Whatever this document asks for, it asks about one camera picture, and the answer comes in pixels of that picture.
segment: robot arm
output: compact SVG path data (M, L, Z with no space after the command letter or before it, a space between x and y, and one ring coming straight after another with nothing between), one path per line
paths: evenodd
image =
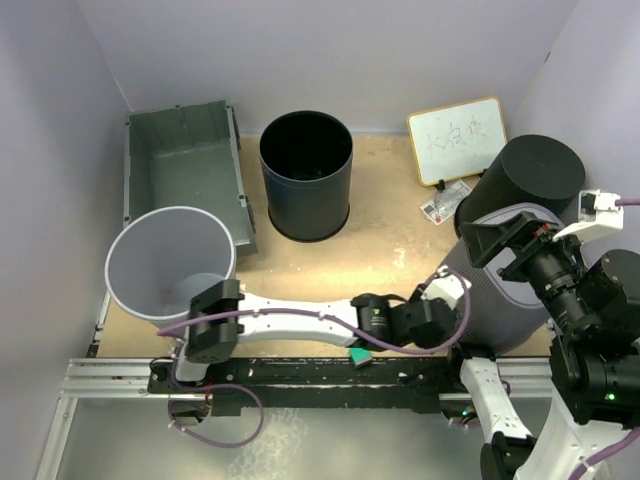
M449 275L446 267L442 267L433 280L418 285L408 301L397 295L363 294L352 300L331 303L267 299L240 292L237 280L223 280L191 301L189 317L197 322L183 334L186 346L181 349L178 359L177 379L184 382L201 380L209 365L228 360L238 343L311 340L385 350L355 335L354 329L388 346L415 343L421 349L434 350L425 350L425 354L435 353L456 328L462 330L462 325L457 327L455 311L465 292L461 280L464 279ZM464 281L468 290L471 284ZM401 303L391 306L392 300ZM224 312L250 314L232 316L224 321L201 321L203 315L224 315ZM337 317L342 324L325 321L325 316Z
M461 226L473 266L485 266L504 248L514 252L516 259L500 276L531 284L557 333L550 358L552 404L540 438L535 446L533 439L523 444L523 430L510 432L504 425L496 430L481 417L491 442L483 449L484 479L593 478L599 465L590 461L587 468L590 456L640 425L640 356L633 345L640 336L640 256L615 250L587 271L579 250L583 242L622 228L617 199L586 192L581 197L582 222L563 230L526 213L501 225ZM485 399L476 370L463 364L463 382L476 409L480 405L490 412L485 417L499 419L506 410L501 402ZM489 450L492 455L485 455Z

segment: wooden table surface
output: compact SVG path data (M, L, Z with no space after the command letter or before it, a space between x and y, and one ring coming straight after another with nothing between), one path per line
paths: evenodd
M245 291L282 300L331 301L365 292L409 295L457 241L453 220L436 226L419 206L435 189L418 182L408 137L355 137L351 214L335 236L298 243L280 235L267 216L258 138L242 139L240 166L255 215L259 252L239 259L236 277ZM477 178L466 179L474 186ZM132 318L111 302L99 357L167 355L169 342L151 324ZM547 355L543 328L511 355ZM342 347L303 341L239 345L234 355L346 356ZM397 355L384 352L380 355Z

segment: gray trash can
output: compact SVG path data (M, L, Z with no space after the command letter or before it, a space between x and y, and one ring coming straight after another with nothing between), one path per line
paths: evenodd
M260 138L273 226L293 240L324 240L349 217L353 139L330 115L301 111L274 120Z

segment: cable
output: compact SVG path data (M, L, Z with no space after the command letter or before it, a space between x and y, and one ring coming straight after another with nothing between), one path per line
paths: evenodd
M188 428L185 428L182 425L180 425L177 422L176 417L173 415L173 412L171 411L171 402L168 402L167 413L169 415L169 420L171 422L170 425L177 428L182 433L185 433L190 437L193 437L196 440L200 440L201 442L204 442L207 445L211 445L213 447L238 448L238 447L243 447L248 443L251 443L260 434L260 431L262 430L262 426L264 425L264 406L262 405L260 398L254 392L249 390L247 387L244 387L242 385L236 385L235 383L219 383L217 385L203 385L201 387L190 387L190 386L184 385L178 380L176 376L177 369L178 369L177 368L178 358L180 357L181 350L182 350L182 344L179 344L178 347L176 347L176 351L175 351L176 359L174 360L173 366L171 367L171 381L174 383L174 385L176 385L176 387L180 388L180 390L182 390L183 392L193 392L193 393L211 392L213 390L224 390L224 389L239 390L249 395L256 402L256 405L258 406L258 410L260 411L260 420L258 421L258 426L254 430L254 432L244 440L240 442L235 442L235 443L219 442L217 440L211 440L210 438L204 437L194 432L193 430L189 430Z
M631 430L629 434L619 442L614 443L613 445L609 445L604 450L594 455L591 455L589 458L585 460L584 463L581 463L575 468L575 470L569 477L569 480L579 480L580 477L582 477L582 475L584 475L587 472L587 467L585 466L585 464L592 467L602 462L603 460L606 460L607 458L612 457L616 453L620 452L621 450L631 445L633 441L638 437L640 437L640 427L634 428L633 430Z
M500 382L502 383L502 385L504 386L504 389L507 391L507 396L511 395L511 384L509 382L507 382L506 380L500 380Z
M444 343L433 348L425 349L425 348L398 347L396 345L392 345L382 340L378 340L374 336L368 334L363 330L360 330L357 327L350 325L349 323L336 317L335 315L323 314L321 312L314 312L312 310L302 310L299 308L262 308L260 310L238 310L234 312L214 313L212 315L204 315L202 317L192 318L190 320L185 320L180 323L176 323L175 325L162 328L156 332L156 335L161 337L174 335L177 330L182 330L186 327L190 327L192 325L198 325L204 322L225 320L227 318L232 318L232 317L246 317L246 316L256 315L256 314L268 315L270 313L278 313L278 314L289 314L289 315L302 315L306 317L317 317L322 320L329 320L355 333L357 336L365 339L369 343L372 343L373 345L377 345L378 347L384 348L385 350L391 350L393 352L404 353L407 355L433 355L434 353L438 353L438 352L441 352L442 350L448 349L449 347L455 345L458 342L458 340L460 340L462 335L467 330L467 327L469 326L469 319L471 316L471 297L469 295L469 289L467 288L467 284L465 283L464 277L462 277L462 275L460 275L459 273L453 270L448 270L448 272L454 277L456 277L460 282L460 284L462 285L463 298L464 298L464 315L462 317L462 321L460 322L460 325L458 326L458 329L456 330L456 332ZM434 273L427 279L425 283L428 285L436 278L436 276L437 276L437 273Z
M640 198L619 198L615 201L616 207L635 207L640 205Z

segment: white bracket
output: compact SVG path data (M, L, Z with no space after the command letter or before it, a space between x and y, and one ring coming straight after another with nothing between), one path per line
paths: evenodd
M462 362L460 380L471 395L486 443L491 443L496 432L523 440L532 436L511 404L496 362L488 358L465 360Z
M245 299L240 303L239 308L240 310L256 311L263 308L293 308L319 312L319 316L270 313L243 317L238 320L238 323L244 326L244 333L238 335L238 343L261 340L312 340L348 347L357 338L350 330L320 318L322 314L335 315L357 328L358 314L349 300L328 303L287 302L245 293Z
M582 198L584 194L596 196L593 205L595 214L588 214L583 210ZM580 240L580 243L586 243L622 230L624 210L616 205L616 200L620 199L620 195L601 192L600 190L583 190L580 192L579 198L579 221L556 233L553 237L554 241L557 242L567 235L575 235Z
M422 300L434 300L441 298L451 310L456 308L458 301L464 295L464 290L460 284L460 280L455 275L447 275L447 266L443 265L438 268L437 273L441 276L435 278L424 291L421 296ZM465 285L467 290L471 288L471 282L465 278Z
M586 425L578 425L554 388L542 433L514 480L567 480L591 455L619 442L628 433L618 423L592 420ZM587 468L580 480L592 480L599 468L599 464Z

